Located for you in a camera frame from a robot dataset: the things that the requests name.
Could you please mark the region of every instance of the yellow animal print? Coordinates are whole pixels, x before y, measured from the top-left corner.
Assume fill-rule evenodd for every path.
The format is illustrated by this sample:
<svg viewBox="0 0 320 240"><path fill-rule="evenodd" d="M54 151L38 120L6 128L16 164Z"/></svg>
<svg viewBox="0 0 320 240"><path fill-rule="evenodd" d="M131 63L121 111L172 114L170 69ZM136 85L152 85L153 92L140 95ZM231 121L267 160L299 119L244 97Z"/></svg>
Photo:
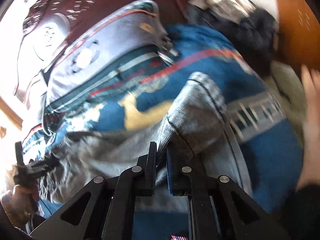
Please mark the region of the yellow animal print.
<svg viewBox="0 0 320 240"><path fill-rule="evenodd" d="M172 100L159 103L152 108L139 112L137 110L137 98L143 93L153 93L167 83L167 78L161 78L147 86L141 86L132 93L128 92L118 104L124 107L124 127L127 130L138 130L149 127L159 122L168 112Z"/></svg>

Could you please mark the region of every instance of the metal screw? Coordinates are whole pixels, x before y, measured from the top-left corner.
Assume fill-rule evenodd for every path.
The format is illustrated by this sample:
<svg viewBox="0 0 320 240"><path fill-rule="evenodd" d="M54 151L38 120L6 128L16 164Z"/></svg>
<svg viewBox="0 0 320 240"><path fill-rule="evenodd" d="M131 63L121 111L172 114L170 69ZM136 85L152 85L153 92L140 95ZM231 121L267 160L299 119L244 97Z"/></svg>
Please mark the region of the metal screw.
<svg viewBox="0 0 320 240"><path fill-rule="evenodd" d="M227 182L229 182L229 177L227 177L227 176L221 176L221 177L220 177L220 181L221 181L222 183L227 183Z"/></svg>
<svg viewBox="0 0 320 240"><path fill-rule="evenodd" d="M104 180L104 178L102 176L97 176L93 179L93 182L99 184L99 183L103 182L103 180Z"/></svg>
<svg viewBox="0 0 320 240"><path fill-rule="evenodd" d="M134 166L131 169L133 172L140 172L142 170L142 168L140 166Z"/></svg>
<svg viewBox="0 0 320 240"><path fill-rule="evenodd" d="M182 168L182 171L183 171L184 173L189 173L189 172L192 171L192 169L191 169L189 166L184 166L184 167Z"/></svg>

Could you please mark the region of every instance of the triangular cutout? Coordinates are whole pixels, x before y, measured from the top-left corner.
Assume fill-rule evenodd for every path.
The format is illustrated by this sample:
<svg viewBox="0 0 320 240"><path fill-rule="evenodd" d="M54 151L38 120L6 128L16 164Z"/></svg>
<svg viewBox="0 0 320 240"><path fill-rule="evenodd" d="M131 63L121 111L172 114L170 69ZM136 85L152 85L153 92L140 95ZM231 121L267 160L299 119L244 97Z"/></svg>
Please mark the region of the triangular cutout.
<svg viewBox="0 0 320 240"><path fill-rule="evenodd" d="M232 191L231 196L244 225L259 220L258 214L236 192Z"/></svg>
<svg viewBox="0 0 320 240"><path fill-rule="evenodd" d="M84 193L72 206L61 214L60 218L71 225L79 225L90 197L91 192Z"/></svg>

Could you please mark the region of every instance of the black sleeve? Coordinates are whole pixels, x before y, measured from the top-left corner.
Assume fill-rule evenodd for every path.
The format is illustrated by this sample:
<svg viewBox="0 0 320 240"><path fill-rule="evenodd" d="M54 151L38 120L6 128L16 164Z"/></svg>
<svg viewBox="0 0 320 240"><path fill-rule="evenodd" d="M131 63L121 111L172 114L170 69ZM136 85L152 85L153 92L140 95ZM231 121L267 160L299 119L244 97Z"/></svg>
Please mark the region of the black sleeve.
<svg viewBox="0 0 320 240"><path fill-rule="evenodd" d="M285 202L281 223L292 240L320 239L320 186L309 185Z"/></svg>

